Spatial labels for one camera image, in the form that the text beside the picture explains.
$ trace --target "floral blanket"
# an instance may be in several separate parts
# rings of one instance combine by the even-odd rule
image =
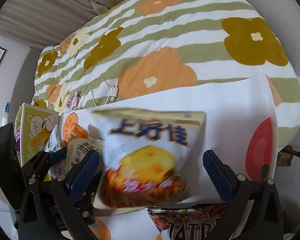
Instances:
[[[33,104],[68,110],[264,72],[277,90],[279,147],[300,125],[300,85],[264,19],[245,0],[125,0],[39,58]]]

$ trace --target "brown paper tag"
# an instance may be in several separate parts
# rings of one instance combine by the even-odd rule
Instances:
[[[276,90],[275,86],[273,85],[273,83],[271,82],[271,80],[267,77],[267,81],[269,82],[269,85],[270,85],[270,89],[271,89],[271,92],[272,92],[272,97],[273,97],[273,101],[274,101],[274,105],[275,106],[278,106],[280,103],[283,102],[280,94],[278,93],[278,91]]]

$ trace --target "snack package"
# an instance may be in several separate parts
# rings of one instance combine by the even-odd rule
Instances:
[[[148,208],[148,213],[160,231],[157,240],[203,240],[226,213],[229,205],[199,204],[189,209]]]
[[[104,139],[105,166],[95,208],[152,206],[189,197],[179,172],[205,121],[204,112],[125,108],[94,115]]]
[[[58,177],[60,174],[67,174],[74,165],[80,163],[91,149],[97,150],[101,156],[102,139],[91,138],[89,133],[77,124],[74,125],[67,141],[59,140],[58,127],[56,126],[51,133],[45,151],[56,152],[65,145],[67,146],[66,158],[53,165],[49,170],[49,175],[53,178]]]

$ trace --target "white cable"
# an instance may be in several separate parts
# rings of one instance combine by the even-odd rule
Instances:
[[[108,84],[108,82],[107,82],[103,77],[98,77],[98,78],[96,78],[95,80],[98,80],[98,79],[102,79],[102,80],[106,83],[106,85],[107,85],[107,89],[108,89],[108,97],[107,97],[106,102],[104,103],[104,105],[106,105],[106,104],[108,103],[108,100],[109,100],[109,97],[110,97],[109,84]],[[79,91],[78,91],[78,95],[80,95],[81,92],[82,92],[82,90],[84,90],[91,82],[93,82],[93,81],[95,81],[95,80],[90,81],[90,82],[87,83],[81,90],[79,90]],[[84,99],[84,97],[89,93],[89,91],[91,91],[91,95],[92,95],[92,99],[93,99],[94,105],[95,105],[95,106],[100,106],[100,105],[98,105],[98,104],[96,103],[96,100],[95,100],[95,98],[94,98],[92,89],[89,89],[89,90],[83,95],[82,100],[81,100],[81,104],[83,103],[83,99]]]

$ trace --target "cartoon bear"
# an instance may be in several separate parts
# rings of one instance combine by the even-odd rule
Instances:
[[[33,116],[31,114],[28,114],[27,121],[29,122],[29,127],[30,127],[30,133],[29,133],[30,139],[36,137],[43,130],[52,131],[54,127],[53,115],[45,116],[44,118],[42,118],[41,116],[38,115]]]

